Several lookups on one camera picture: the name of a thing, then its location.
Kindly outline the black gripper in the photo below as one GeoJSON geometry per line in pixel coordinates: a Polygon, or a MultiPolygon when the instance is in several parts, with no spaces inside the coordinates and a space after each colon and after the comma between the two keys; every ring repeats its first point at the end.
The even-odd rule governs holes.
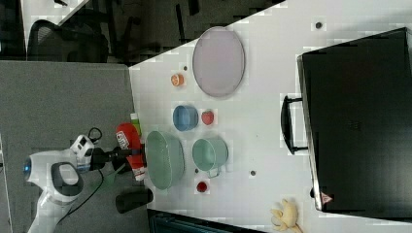
{"type": "Polygon", "coordinates": [[[115,170],[120,169],[120,173],[140,169],[146,166],[146,159],[141,150],[122,150],[114,148],[111,151],[104,151],[101,148],[95,148],[91,153],[91,162],[89,170],[102,169],[107,163],[111,163],[115,170]]]}

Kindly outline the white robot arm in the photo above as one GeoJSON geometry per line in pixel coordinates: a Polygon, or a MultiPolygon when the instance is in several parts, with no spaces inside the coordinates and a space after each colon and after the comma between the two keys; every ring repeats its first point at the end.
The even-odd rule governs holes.
{"type": "Polygon", "coordinates": [[[75,212],[73,206],[85,188],[82,172],[99,170],[107,162],[125,160],[138,152],[79,146],[30,154],[23,165],[24,178],[38,186],[41,195],[27,233],[54,233],[56,226],[75,212]]]}

